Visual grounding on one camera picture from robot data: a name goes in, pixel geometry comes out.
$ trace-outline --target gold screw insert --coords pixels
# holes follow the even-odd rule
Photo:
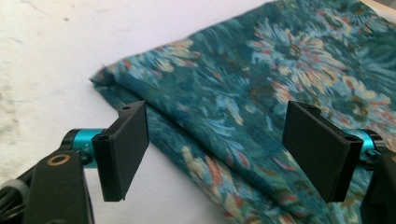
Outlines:
[[[67,163],[69,160],[70,160],[70,156],[69,155],[60,154],[60,155],[57,155],[57,156],[54,156],[54,157],[50,158],[47,161],[47,165],[48,166],[59,166],[59,165]]]

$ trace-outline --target teal metal part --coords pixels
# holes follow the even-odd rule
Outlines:
[[[380,152],[375,149],[375,143],[368,133],[363,130],[343,130],[345,133],[359,137],[363,140],[361,146],[360,160],[366,163],[375,164],[379,158]]]
[[[73,151],[84,161],[85,168],[97,168],[92,139],[104,129],[81,129],[73,141]]]

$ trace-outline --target white surface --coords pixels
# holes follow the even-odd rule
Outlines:
[[[390,22],[396,23],[396,10],[377,3],[373,0],[361,0],[364,4],[372,8],[380,17]]]
[[[58,148],[69,130],[107,128],[117,118],[88,80],[103,65],[263,2],[1,0],[0,183]],[[125,202],[104,203],[96,170],[86,175],[98,224],[226,222],[153,146]]]

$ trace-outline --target floral fabric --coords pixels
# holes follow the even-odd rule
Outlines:
[[[371,174],[326,204],[283,148],[288,100],[396,150],[396,27],[359,1],[282,0],[98,72],[114,106],[148,104],[150,141],[234,223],[360,223]]]

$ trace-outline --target black plastic jaw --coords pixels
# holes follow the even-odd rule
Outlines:
[[[342,202],[363,141],[344,133],[320,113],[312,105],[290,101],[282,143],[326,203]]]
[[[92,139],[106,202],[125,200],[149,145],[144,102],[124,106],[119,116],[107,130]]]

